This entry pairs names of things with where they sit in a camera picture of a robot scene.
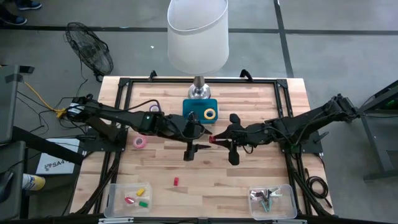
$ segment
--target wooden tabletop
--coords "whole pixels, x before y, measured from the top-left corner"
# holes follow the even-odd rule
[[[114,106],[119,78],[104,78],[99,102]],[[310,110],[303,79],[290,78],[287,82],[294,115]],[[226,129],[231,113],[239,115],[244,127],[277,118],[274,88],[270,84],[209,85],[211,97],[218,101],[218,121],[205,126],[214,134]],[[165,114],[182,114],[182,101],[187,98],[189,86],[189,83],[135,83],[130,106],[156,99]],[[287,115],[283,93],[280,93],[284,114]],[[148,110],[150,105],[142,106],[139,110]],[[120,161],[118,183],[151,184],[152,211],[141,216],[250,218],[248,187],[289,183],[285,159],[276,143],[258,146],[252,154],[238,149],[241,162],[238,166],[232,166],[228,162],[228,150],[221,146],[212,145],[210,149],[199,150],[194,161],[185,162],[183,152],[186,144],[147,137],[147,146],[144,149],[135,149],[132,139],[137,135],[130,129],[126,151],[122,153]],[[208,144],[208,136],[203,136],[194,143]],[[103,152],[94,152],[83,161],[71,212],[81,208],[97,187],[103,157]],[[319,176],[326,181],[319,158],[304,154],[303,164],[310,175]],[[173,186],[175,177],[179,178],[178,187]],[[302,191],[299,187],[297,189],[300,208],[304,210]],[[103,200],[101,211],[104,210],[105,201]],[[328,212],[333,213],[324,200],[319,202]]]

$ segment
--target gray floor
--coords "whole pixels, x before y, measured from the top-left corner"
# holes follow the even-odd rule
[[[40,11],[22,12],[29,25],[60,25],[80,21],[89,26],[166,27],[168,0],[43,0]],[[280,0],[286,29],[396,30],[398,2],[394,0]],[[231,28],[277,28],[272,0],[230,0]],[[112,75],[184,75],[167,58],[166,33],[97,32],[108,43],[114,60]],[[230,34],[230,56],[214,76],[235,77],[248,69],[255,77],[286,77],[278,34]],[[360,106],[370,95],[397,79],[398,36],[288,35],[290,58],[297,78],[304,78],[312,108],[342,93]],[[74,96],[80,63],[63,32],[0,30],[0,63],[36,68],[25,80],[51,104]],[[90,80],[81,95],[98,95],[100,84],[83,66]],[[19,90],[33,96],[21,85]],[[33,105],[37,111],[43,108]],[[16,125],[33,129],[37,115],[18,103]],[[78,134],[59,126],[53,114],[44,116],[50,131],[44,137]],[[365,184],[363,176],[377,172],[376,158],[359,120],[348,125],[333,123],[323,128],[328,183],[334,209],[345,218],[398,222],[398,180]],[[59,215],[65,208],[69,187],[34,197],[33,216]]]

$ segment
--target fan grille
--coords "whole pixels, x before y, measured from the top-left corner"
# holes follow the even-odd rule
[[[88,27],[79,22],[70,22],[66,31],[67,40],[81,61],[94,73],[109,75],[113,61],[108,46]]]

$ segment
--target person's foot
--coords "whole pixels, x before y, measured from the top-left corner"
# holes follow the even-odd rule
[[[23,1],[21,4],[18,4],[17,7],[19,10],[25,11],[31,9],[40,9],[42,7],[42,4],[28,0],[28,1]]]
[[[23,18],[22,16],[15,15],[7,16],[7,18],[0,17],[0,20],[5,22],[6,24],[12,24],[17,26],[24,25],[27,22],[27,19]]]

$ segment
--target clear plastic container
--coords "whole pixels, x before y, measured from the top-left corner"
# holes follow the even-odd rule
[[[198,75],[225,64],[228,0],[172,0],[167,20],[168,55],[176,69]]]
[[[137,196],[140,189],[145,191],[141,196]],[[144,202],[148,206],[142,207],[140,202]],[[149,183],[109,185],[108,206],[104,210],[106,218],[130,217],[148,213],[151,209],[152,187]]]
[[[288,184],[249,188],[249,209],[255,220],[278,220],[297,216],[292,187]]]

